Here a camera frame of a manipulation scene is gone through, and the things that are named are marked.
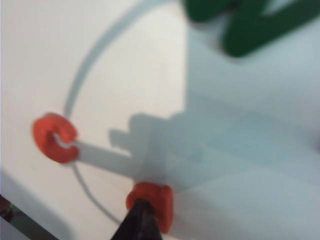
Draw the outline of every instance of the green object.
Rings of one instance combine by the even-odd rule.
[[[320,14],[320,0],[296,0],[272,15],[262,15],[269,0],[186,0],[188,17],[206,22],[236,3],[222,39],[224,50],[231,56],[244,56],[264,44],[311,21]]]

